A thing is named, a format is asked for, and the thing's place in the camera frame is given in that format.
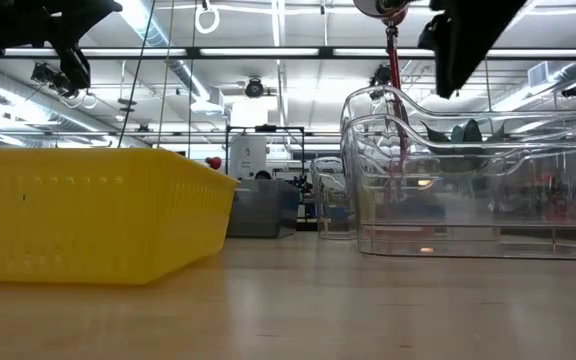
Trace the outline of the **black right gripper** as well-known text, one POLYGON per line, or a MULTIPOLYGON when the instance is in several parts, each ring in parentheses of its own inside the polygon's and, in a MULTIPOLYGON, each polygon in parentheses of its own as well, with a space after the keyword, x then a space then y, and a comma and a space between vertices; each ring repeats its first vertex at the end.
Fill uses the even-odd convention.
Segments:
POLYGON ((431 0, 418 47, 435 51, 436 92, 461 89, 526 0, 431 0))

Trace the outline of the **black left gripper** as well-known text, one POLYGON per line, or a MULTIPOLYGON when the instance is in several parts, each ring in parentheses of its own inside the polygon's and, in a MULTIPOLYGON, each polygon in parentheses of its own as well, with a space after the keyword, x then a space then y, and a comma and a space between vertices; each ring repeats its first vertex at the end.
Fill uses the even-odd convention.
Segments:
POLYGON ((122 10, 114 0, 0 1, 0 55, 8 48, 42 48, 50 43, 70 84, 89 88, 90 65, 79 40, 105 17, 122 10))

